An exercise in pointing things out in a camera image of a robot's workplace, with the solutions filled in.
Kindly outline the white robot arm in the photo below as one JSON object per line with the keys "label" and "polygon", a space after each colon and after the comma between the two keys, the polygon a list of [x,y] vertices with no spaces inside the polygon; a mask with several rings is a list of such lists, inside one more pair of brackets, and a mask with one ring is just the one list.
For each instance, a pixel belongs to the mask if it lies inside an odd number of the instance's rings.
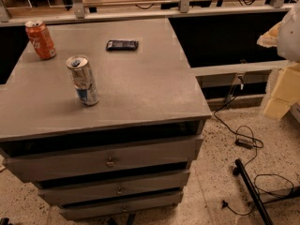
{"label": "white robot arm", "polygon": [[257,40],[266,48],[276,47],[277,55],[288,60],[277,77],[263,114],[280,120],[300,100],[300,1],[270,30]]}

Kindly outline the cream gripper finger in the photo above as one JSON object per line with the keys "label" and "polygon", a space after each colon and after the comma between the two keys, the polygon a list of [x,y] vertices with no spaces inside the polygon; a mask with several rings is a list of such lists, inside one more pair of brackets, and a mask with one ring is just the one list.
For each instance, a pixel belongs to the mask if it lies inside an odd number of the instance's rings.
{"label": "cream gripper finger", "polygon": [[257,44],[265,48],[276,47],[278,45],[278,30],[280,25],[281,22],[278,22],[261,35],[257,40]]}
{"label": "cream gripper finger", "polygon": [[300,63],[282,69],[262,114],[280,120],[300,100]]}

